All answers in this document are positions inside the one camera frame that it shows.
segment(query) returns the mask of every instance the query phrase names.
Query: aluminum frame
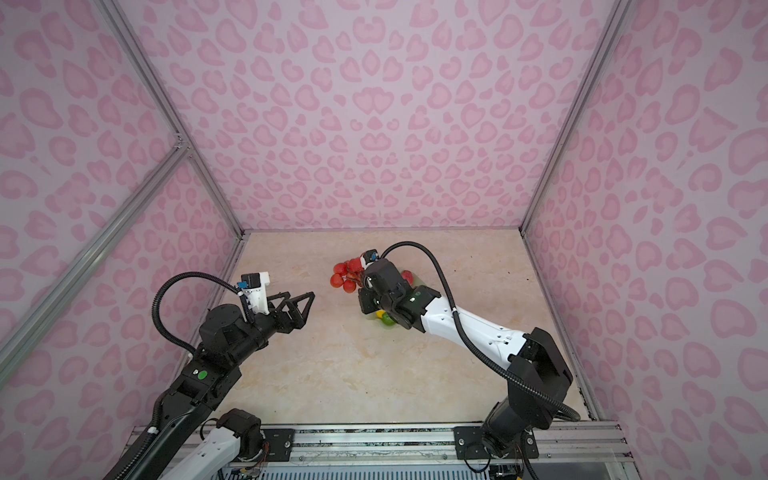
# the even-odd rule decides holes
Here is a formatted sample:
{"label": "aluminum frame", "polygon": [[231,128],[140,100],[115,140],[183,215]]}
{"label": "aluminum frame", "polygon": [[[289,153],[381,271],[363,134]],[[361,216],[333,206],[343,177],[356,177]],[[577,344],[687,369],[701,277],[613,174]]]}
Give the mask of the aluminum frame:
{"label": "aluminum frame", "polygon": [[571,337],[565,330],[565,322],[563,321],[562,317],[560,317],[560,313],[555,306],[556,304],[554,297],[552,296],[552,292],[541,278],[541,267],[538,265],[536,257],[534,257],[533,251],[531,250],[531,245],[528,242],[528,238],[525,235],[522,235],[522,239],[523,245],[525,245],[525,251],[528,253],[528,259],[530,259],[533,270],[536,273],[536,280],[538,281],[539,288],[541,288],[541,291],[544,294],[547,307],[549,307],[549,312],[552,315],[554,327],[558,331],[560,341],[563,342],[565,355],[568,358],[568,362],[571,364],[572,373],[574,374],[574,379],[576,380],[579,392],[581,393],[581,398],[584,399],[584,404],[587,406],[587,412],[589,413],[591,419],[604,420],[606,419],[605,412],[603,411],[602,407],[600,407],[600,403],[598,402],[594,391],[587,381],[587,374],[584,372],[584,367],[576,355],[576,349],[574,348],[574,344],[571,341]]}
{"label": "aluminum frame", "polygon": [[214,180],[214,176],[200,154],[200,150],[197,148],[192,135],[181,120],[179,111],[170,99],[170,95],[165,91],[160,75],[149,61],[144,48],[141,46],[141,43],[136,36],[136,32],[125,16],[125,12],[123,12],[118,0],[93,0],[93,3],[109,24],[115,38],[123,48],[123,52],[128,56],[128,59],[134,66],[134,69],[144,83],[144,86],[147,88],[147,91],[154,99],[155,104],[157,104],[160,113],[162,113],[163,118],[170,126],[170,129],[175,132],[180,141],[185,141],[190,145],[192,150],[192,165],[194,166],[197,175],[203,181],[203,185],[205,186],[205,189],[208,190],[208,194],[211,199],[213,199],[214,204],[216,204],[221,214],[227,220],[227,224],[238,239],[242,238],[243,227],[240,225],[240,221],[237,219],[230,203],[219,188],[219,184]]}
{"label": "aluminum frame", "polygon": [[83,289],[96,269],[120,243],[166,182],[173,176],[184,159],[191,154],[186,142],[179,142],[158,167],[125,201],[96,236],[80,253],[52,286],[50,292],[33,306],[19,321],[19,327],[0,349],[0,389],[13,376],[30,353],[45,337],[61,312]]}
{"label": "aluminum frame", "polygon": [[578,90],[576,91],[574,101],[571,104],[571,109],[568,111],[563,127],[560,129],[560,132],[555,139],[554,147],[547,159],[544,173],[536,184],[531,204],[525,211],[522,224],[520,225],[521,232],[527,231],[528,227],[531,226],[536,211],[541,206],[544,193],[549,187],[554,169],[563,158],[566,146],[568,145],[568,142],[571,141],[573,133],[578,126],[578,122],[587,110],[590,97],[600,82],[608,61],[611,59],[616,44],[619,41],[619,37],[621,37],[622,31],[627,25],[627,20],[631,16],[630,13],[636,4],[637,0],[617,0],[614,3],[611,13],[608,16],[608,21],[605,24],[605,28],[598,40],[598,46],[592,53],[592,57],[587,64],[587,70],[584,73],[584,78],[581,80]]}
{"label": "aluminum frame", "polygon": [[[480,426],[464,423],[385,424],[281,424],[263,428],[295,429],[288,462],[268,463],[269,468],[334,467],[377,465],[461,465],[456,457],[452,429]],[[214,425],[202,427],[208,435]],[[127,446],[135,442],[144,427],[131,433]],[[600,462],[609,465],[633,464],[629,445],[617,422],[553,422],[549,430],[535,430],[539,458],[531,463]],[[172,468],[200,444],[199,429],[182,445],[168,468]],[[492,464],[515,462],[514,458],[494,459]],[[231,466],[249,464],[233,462]]]}

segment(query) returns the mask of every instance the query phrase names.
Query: marble surface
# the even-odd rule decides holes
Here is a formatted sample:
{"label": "marble surface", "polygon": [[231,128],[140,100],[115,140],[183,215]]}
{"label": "marble surface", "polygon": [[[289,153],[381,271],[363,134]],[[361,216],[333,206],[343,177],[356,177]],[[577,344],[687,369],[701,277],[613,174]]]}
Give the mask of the marble surface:
{"label": "marble surface", "polygon": [[[361,314],[357,295],[329,284],[333,265],[412,240],[437,257],[460,307],[494,323],[560,339],[517,230],[252,233],[231,281],[269,271],[269,294],[316,294],[302,330],[277,333],[241,367],[215,416],[240,408],[265,423],[483,420],[505,382],[468,350],[438,336],[386,327]],[[442,290],[429,259],[402,247],[387,256]],[[223,303],[239,304],[228,293]],[[572,385],[566,403],[587,419]]]}

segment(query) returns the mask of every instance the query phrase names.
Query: wire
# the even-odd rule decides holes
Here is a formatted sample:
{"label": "wire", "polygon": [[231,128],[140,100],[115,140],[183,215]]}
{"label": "wire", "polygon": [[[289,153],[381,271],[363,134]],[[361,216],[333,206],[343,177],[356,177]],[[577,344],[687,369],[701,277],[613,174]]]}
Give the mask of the wire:
{"label": "wire", "polygon": [[205,437],[203,437],[203,427],[205,426],[206,423],[210,422],[211,420],[216,420],[217,422],[219,421],[219,419],[214,418],[214,419],[208,419],[205,422],[203,422],[202,425],[200,425],[200,440],[203,440],[203,441],[205,440]]}
{"label": "wire", "polygon": [[168,394],[170,389],[165,390],[165,392],[162,392],[157,399],[154,401],[154,405],[152,405],[152,419],[149,421],[149,425],[147,425],[147,428],[144,430],[147,435],[144,437],[144,442],[141,444],[141,447],[136,451],[136,454],[134,455],[131,460],[125,464],[122,470],[118,472],[118,474],[114,477],[114,480],[121,480],[122,478],[125,478],[125,476],[131,472],[131,470],[134,469],[136,464],[139,462],[141,457],[144,456],[144,453],[149,449],[150,445],[154,442],[154,440],[157,438],[157,434],[159,433],[157,431],[157,428],[160,426],[160,415],[163,412],[163,399]]}
{"label": "wire", "polygon": [[[523,433],[520,434],[520,443],[524,443],[527,438],[528,432],[523,430]],[[528,454],[525,453],[525,445],[520,447],[520,453],[523,455],[523,463],[525,464],[528,473],[531,474],[531,478],[533,478],[533,480],[538,480],[538,475],[536,475],[536,471],[534,471],[533,466],[531,466],[531,461],[528,460]]]}
{"label": "wire", "polygon": [[445,296],[448,298],[448,305],[450,305],[453,313],[453,323],[456,325],[456,331],[458,332],[458,336],[461,337],[462,342],[464,342],[464,344],[467,346],[470,352],[472,352],[478,359],[480,359],[480,361],[483,362],[487,367],[489,367],[491,370],[493,370],[500,376],[504,377],[508,382],[516,386],[522,392],[527,393],[530,396],[534,396],[537,399],[540,399],[542,402],[547,403],[548,405],[554,407],[556,410],[559,410],[559,412],[561,412],[562,415],[559,416],[558,418],[567,419],[571,422],[578,422],[579,420],[581,420],[581,416],[578,414],[578,412],[573,410],[571,407],[565,405],[563,402],[553,399],[546,393],[539,392],[537,389],[529,386],[528,384],[523,382],[522,379],[508,372],[506,369],[503,369],[499,364],[489,359],[483,352],[480,351],[480,349],[477,346],[475,346],[474,343],[472,343],[472,341],[469,339],[466,332],[464,331],[464,327],[462,326],[462,321],[459,318],[458,310],[456,309],[456,303],[453,301],[453,294],[451,293],[451,288],[448,286],[448,280],[445,279],[445,275],[443,274],[442,269],[440,268],[440,264],[438,263],[435,256],[432,255],[432,252],[430,252],[427,247],[424,247],[420,243],[416,243],[416,242],[409,242],[409,241],[398,242],[392,245],[390,248],[384,250],[384,253],[381,254],[380,258],[386,257],[392,250],[398,247],[418,248],[419,250],[424,252],[426,256],[429,257],[429,259],[432,261],[432,265],[435,266],[435,270],[437,271],[437,276],[440,279],[440,283],[442,283],[442,288],[443,290],[445,290]]}
{"label": "wire", "polygon": [[[195,348],[190,345],[187,342],[184,342],[182,339],[179,339],[176,337],[173,333],[169,332],[165,326],[163,325],[163,321],[160,319],[160,303],[163,301],[163,296],[165,293],[170,289],[176,282],[183,280],[185,278],[191,278],[191,277],[197,277],[197,278],[203,278],[205,280],[210,280],[211,282],[218,283],[219,285],[223,286],[227,290],[229,290],[232,293],[238,294],[240,292],[240,288],[236,286],[232,286],[229,283],[225,282],[221,278],[213,275],[209,275],[205,272],[184,272],[179,273],[178,275],[172,276],[166,283],[163,283],[163,286],[160,287],[160,289],[157,291],[157,295],[154,296],[154,301],[152,302],[152,323],[154,323],[154,328],[157,329],[157,331],[169,342],[173,343],[174,345],[178,345],[181,348],[187,350],[189,353],[193,354],[195,353]],[[246,320],[250,320],[251,315],[249,314],[250,309],[248,308],[248,303],[244,295],[240,296],[240,303],[243,304],[243,312],[245,314]]]}
{"label": "wire", "polygon": [[[469,445],[467,445],[467,450],[466,451],[469,451],[469,447],[472,447],[472,446],[475,446],[475,445],[480,445],[480,444],[479,443],[470,443]],[[483,449],[485,450],[485,453],[488,453],[488,450],[485,447],[483,447]],[[491,466],[491,454],[488,453],[488,461],[485,463],[485,467],[483,467],[483,468],[481,468],[479,470],[473,468],[472,465],[470,465],[469,462],[467,462],[466,455],[464,457],[464,463],[467,464],[467,468],[472,470],[474,473],[483,473],[484,471],[488,470],[489,466]]]}

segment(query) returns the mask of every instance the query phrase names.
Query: ventilation grille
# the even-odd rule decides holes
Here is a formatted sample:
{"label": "ventilation grille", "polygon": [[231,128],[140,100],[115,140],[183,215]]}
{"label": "ventilation grille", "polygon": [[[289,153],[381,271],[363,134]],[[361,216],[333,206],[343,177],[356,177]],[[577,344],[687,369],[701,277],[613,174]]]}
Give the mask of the ventilation grille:
{"label": "ventilation grille", "polygon": [[[227,480],[237,480],[228,475]],[[258,480],[489,480],[488,473],[471,472],[466,465],[397,465],[393,467],[268,467]]]}

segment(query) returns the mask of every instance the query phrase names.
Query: pink wallpaper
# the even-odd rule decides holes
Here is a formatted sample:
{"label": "pink wallpaper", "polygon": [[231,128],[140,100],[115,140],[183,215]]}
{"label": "pink wallpaper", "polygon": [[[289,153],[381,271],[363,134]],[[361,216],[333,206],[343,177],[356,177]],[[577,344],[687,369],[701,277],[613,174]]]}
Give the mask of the pink wallpaper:
{"label": "pink wallpaper", "polygon": [[0,345],[173,140],[87,0],[0,5]]}
{"label": "pink wallpaper", "polygon": [[121,4],[270,229],[519,225],[613,1]]}
{"label": "pink wallpaper", "polygon": [[[232,245],[182,164],[0,392],[0,477],[101,478],[185,353],[152,325],[155,292],[176,273],[221,274]],[[211,288],[204,280],[174,286],[161,307],[165,326],[189,340]]]}
{"label": "pink wallpaper", "polygon": [[768,3],[641,2],[531,242],[648,480],[768,477]]}

